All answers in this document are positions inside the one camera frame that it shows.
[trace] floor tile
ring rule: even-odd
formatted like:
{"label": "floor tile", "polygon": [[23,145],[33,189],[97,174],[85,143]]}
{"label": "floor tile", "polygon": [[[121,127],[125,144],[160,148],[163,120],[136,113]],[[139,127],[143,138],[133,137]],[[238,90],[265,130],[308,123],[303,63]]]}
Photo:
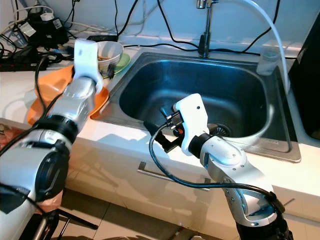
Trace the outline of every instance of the floor tile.
{"label": "floor tile", "polygon": [[[180,228],[178,225],[110,204],[94,240],[120,240],[118,238],[123,236],[130,240],[170,240]],[[196,233],[188,229],[183,231],[185,233],[181,232],[177,236],[181,240],[183,235],[186,236],[184,240],[188,240]]]}
{"label": "floor tile", "polygon": [[220,238],[216,238],[214,236],[209,236],[203,233],[199,234],[204,240],[221,240]]}
{"label": "floor tile", "polygon": [[[90,223],[99,225],[109,207],[109,203],[76,191],[67,189],[62,198],[60,209],[82,218]],[[61,216],[58,227],[52,239],[55,240],[65,225],[66,218]],[[62,240],[89,240],[94,237],[96,230],[70,221],[63,234]]]}

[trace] white countertop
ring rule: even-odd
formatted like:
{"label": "white countertop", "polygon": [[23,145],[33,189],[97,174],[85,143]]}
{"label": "white countertop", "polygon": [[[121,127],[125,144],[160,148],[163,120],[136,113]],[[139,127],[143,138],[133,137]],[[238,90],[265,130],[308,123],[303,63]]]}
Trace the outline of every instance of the white countertop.
{"label": "white countertop", "polygon": [[[196,52],[186,53],[174,49],[152,51],[176,55],[197,55]],[[140,55],[141,50],[132,48],[126,49],[125,52],[131,56],[132,61],[124,71],[114,77],[111,84],[108,85],[108,89],[113,88],[121,79],[134,60]],[[243,57],[225,53],[213,53],[211,58],[245,60],[249,62],[258,61],[257,56]],[[42,77],[48,72],[48,70],[42,71],[39,76]],[[0,72],[0,119],[4,119],[13,126],[27,128],[27,112],[35,99],[34,72]],[[292,118],[299,141],[301,162],[290,163],[250,153],[247,154],[248,160],[260,169],[274,186],[320,197],[320,187],[318,186],[320,182],[320,148],[308,145],[306,136],[300,130],[297,131],[296,123],[300,119],[298,119],[299,117],[296,113],[296,103],[292,92],[288,96],[288,102],[290,111],[293,113]],[[111,152],[128,155],[135,154],[136,157],[148,158],[149,139],[150,135],[146,131],[89,119],[78,135],[77,141],[85,141],[87,144],[92,144],[97,148],[104,148]],[[179,165],[179,168],[190,169],[192,167],[195,172],[203,175],[207,174],[198,159],[193,156],[185,156],[179,148],[175,148],[169,154],[165,154],[160,147],[156,147],[155,153],[162,161],[174,161],[173,165]]]}

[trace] faucet spout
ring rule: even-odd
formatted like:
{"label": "faucet spout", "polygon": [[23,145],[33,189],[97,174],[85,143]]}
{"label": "faucet spout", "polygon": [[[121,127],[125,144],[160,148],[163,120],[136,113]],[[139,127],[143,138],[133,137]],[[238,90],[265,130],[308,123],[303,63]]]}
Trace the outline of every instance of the faucet spout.
{"label": "faucet spout", "polygon": [[199,56],[202,58],[207,58],[209,56],[212,8],[213,8],[213,4],[216,4],[218,2],[219,2],[218,0],[197,0],[196,7],[198,9],[207,8],[205,31],[200,37],[199,48],[198,48]]}

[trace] stainless steel sink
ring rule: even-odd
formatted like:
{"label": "stainless steel sink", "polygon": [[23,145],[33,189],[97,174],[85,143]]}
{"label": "stainless steel sink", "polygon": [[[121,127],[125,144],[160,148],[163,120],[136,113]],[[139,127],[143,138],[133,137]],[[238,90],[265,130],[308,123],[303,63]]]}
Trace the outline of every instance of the stainless steel sink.
{"label": "stainless steel sink", "polygon": [[256,63],[144,52],[110,93],[96,120],[145,129],[164,123],[182,98],[199,93],[209,124],[247,152],[299,162],[300,151],[280,73],[256,74]]}

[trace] orange plate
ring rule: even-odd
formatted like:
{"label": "orange plate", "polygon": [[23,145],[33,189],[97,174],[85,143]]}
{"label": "orange plate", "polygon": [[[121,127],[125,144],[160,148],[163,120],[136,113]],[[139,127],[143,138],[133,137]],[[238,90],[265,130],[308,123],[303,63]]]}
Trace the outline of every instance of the orange plate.
{"label": "orange plate", "polygon": [[[72,67],[73,66],[62,68],[39,79],[40,92],[43,95],[43,100],[47,106],[55,96],[62,93],[66,86],[72,81]],[[99,109],[107,102],[108,98],[109,91],[103,87],[101,92],[95,96],[95,107],[89,116],[99,111]],[[42,112],[43,109],[40,100],[37,98],[28,111],[26,117],[27,122],[30,125],[33,125],[40,118]]]}

